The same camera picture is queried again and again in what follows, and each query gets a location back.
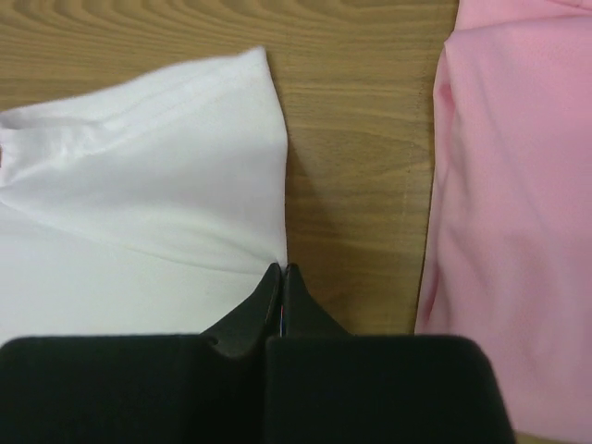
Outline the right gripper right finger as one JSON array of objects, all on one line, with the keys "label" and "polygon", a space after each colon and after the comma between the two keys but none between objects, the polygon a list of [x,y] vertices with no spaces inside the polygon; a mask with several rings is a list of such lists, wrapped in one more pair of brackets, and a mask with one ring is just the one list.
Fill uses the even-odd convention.
[{"label": "right gripper right finger", "polygon": [[458,336],[356,336],[287,268],[265,350],[269,443],[512,443],[492,366]]}]

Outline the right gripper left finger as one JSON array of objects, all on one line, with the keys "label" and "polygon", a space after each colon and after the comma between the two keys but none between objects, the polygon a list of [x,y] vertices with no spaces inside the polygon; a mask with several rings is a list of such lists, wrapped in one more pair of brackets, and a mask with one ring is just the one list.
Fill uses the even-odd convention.
[{"label": "right gripper left finger", "polygon": [[28,337],[1,349],[5,443],[257,443],[280,268],[201,334]]}]

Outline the white t shirt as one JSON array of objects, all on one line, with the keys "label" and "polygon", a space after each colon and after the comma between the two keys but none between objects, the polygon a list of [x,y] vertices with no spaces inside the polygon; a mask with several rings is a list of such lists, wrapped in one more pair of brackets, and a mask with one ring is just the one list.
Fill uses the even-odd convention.
[{"label": "white t shirt", "polygon": [[1,340],[199,333],[288,261],[266,52],[1,115]]}]

